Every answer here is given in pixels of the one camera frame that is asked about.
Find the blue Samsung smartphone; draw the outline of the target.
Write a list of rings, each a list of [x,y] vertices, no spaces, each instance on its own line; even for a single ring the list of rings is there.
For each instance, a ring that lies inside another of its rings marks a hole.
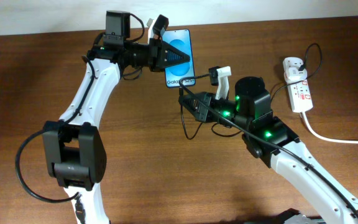
[[[181,78],[195,76],[190,31],[188,29],[168,30],[162,36],[162,40],[190,57],[189,62],[165,69],[166,86],[168,88],[178,88]]]

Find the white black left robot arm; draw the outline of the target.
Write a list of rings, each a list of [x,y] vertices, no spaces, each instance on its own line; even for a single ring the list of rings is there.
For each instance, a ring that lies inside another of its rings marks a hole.
[[[109,223],[104,211],[101,181],[107,154],[99,125],[108,99],[128,66],[153,72],[191,65],[193,52],[185,38],[165,35],[139,44],[124,35],[100,33],[83,60],[86,73],[76,95],[58,121],[42,130],[48,174],[68,195],[77,223]]]

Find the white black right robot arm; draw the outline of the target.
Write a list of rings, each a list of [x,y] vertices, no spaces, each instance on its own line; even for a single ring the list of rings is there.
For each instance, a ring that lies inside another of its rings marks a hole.
[[[202,123],[237,128],[247,150],[284,177],[326,223],[358,223],[358,199],[310,153],[305,143],[273,115],[262,78],[245,77],[235,84],[233,101],[212,93],[193,93],[181,85],[179,102]]]

